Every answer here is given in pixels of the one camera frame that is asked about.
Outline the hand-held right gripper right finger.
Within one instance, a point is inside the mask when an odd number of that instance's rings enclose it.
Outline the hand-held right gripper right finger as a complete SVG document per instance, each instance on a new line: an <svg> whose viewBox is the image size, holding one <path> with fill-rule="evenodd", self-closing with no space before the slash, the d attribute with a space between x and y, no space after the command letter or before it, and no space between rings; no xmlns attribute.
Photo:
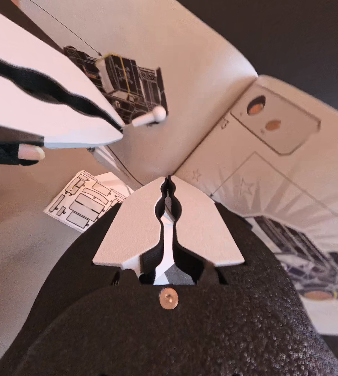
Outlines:
<svg viewBox="0 0 338 376"><path fill-rule="evenodd" d="M173 259L181 270L202 270L241 265L241 251L226 226L215 202L184 180L170 176L173 224Z"/></svg>

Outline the lego instruction booklet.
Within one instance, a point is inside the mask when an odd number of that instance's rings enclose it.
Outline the lego instruction booklet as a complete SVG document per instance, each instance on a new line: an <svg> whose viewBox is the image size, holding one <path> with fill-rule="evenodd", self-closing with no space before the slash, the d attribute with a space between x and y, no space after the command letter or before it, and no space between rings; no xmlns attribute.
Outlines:
<svg viewBox="0 0 338 376"><path fill-rule="evenodd" d="M123 105L166 100L163 125L107 146L133 189L176 176L246 221L280 262L318 332L338 335L338 111L258 76L177 1L21 1Z"/></svg>

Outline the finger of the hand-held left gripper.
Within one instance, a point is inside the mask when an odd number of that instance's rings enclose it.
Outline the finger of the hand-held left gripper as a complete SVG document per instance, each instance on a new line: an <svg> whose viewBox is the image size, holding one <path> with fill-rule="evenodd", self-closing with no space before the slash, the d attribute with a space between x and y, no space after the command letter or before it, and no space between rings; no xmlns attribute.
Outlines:
<svg viewBox="0 0 338 376"><path fill-rule="evenodd" d="M0 127L43 138L46 148L86 148L115 143L123 134L106 120L64 104L41 101L0 76Z"/></svg>
<svg viewBox="0 0 338 376"><path fill-rule="evenodd" d="M111 104L68 57L52 48L30 32L0 14L0 59L14 67L27 69L52 82L54 88L74 100L101 111L106 120L116 127L124 121Z"/></svg>

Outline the person's left hand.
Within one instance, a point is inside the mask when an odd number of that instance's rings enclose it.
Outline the person's left hand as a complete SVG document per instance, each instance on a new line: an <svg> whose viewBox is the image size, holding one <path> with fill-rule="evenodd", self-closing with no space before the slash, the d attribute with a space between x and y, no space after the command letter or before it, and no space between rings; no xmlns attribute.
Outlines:
<svg viewBox="0 0 338 376"><path fill-rule="evenodd" d="M45 158L45 153L39 146L20 144L17 156L20 165L30 166L42 161Z"/></svg>

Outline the white booklet stand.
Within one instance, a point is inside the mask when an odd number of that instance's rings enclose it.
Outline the white booklet stand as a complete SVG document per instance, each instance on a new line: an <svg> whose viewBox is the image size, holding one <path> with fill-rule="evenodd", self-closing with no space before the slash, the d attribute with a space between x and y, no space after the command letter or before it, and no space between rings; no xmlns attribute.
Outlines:
<svg viewBox="0 0 338 376"><path fill-rule="evenodd" d="M136 118L129 121L123 127L123 131L125 132L129 128L137 128L140 126L151 127L154 124L159 124L164 121L167 117L167 112L165 108L161 105L158 105L153 108L150 112L147 112L143 115L138 115ZM111 156L111 151L106 150L106 146L102 147L87 147L87 150L94 155L94 157L104 165L109 165L109 168L114 169L115 171L120 169L119 174L126 174L128 178L132 178L130 172L127 171L125 167L122 166L120 161L117 161L116 156ZM153 249L153 251L149 251L142 256L141 265L143 265L143 261L150 261L148 256L159 256L160 262L164 260L164 224L159 220L159 224L161 225L161 233L160 233L160 240L157 245ZM167 277L165 272L157 272L157 269L151 271L150 273L141 274L139 276L140 281L143 284L153 284L153 285L165 285L168 284Z"/></svg>

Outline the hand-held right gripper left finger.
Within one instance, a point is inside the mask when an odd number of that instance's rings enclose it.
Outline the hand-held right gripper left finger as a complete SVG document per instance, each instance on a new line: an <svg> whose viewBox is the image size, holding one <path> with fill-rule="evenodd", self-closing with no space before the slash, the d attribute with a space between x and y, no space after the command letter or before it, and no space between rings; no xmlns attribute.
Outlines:
<svg viewBox="0 0 338 376"><path fill-rule="evenodd" d="M97 266L133 270L136 275L169 269L165 235L169 218L165 215L167 178L159 177L136 190L121 204L95 256Z"/></svg>

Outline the white sticker sheet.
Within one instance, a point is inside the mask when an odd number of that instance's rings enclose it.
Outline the white sticker sheet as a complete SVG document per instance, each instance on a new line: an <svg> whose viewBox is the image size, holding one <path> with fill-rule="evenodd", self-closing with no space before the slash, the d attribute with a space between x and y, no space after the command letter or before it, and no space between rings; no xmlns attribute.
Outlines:
<svg viewBox="0 0 338 376"><path fill-rule="evenodd" d="M93 176L82 170L57 194L44 213L83 233L133 192L112 172Z"/></svg>

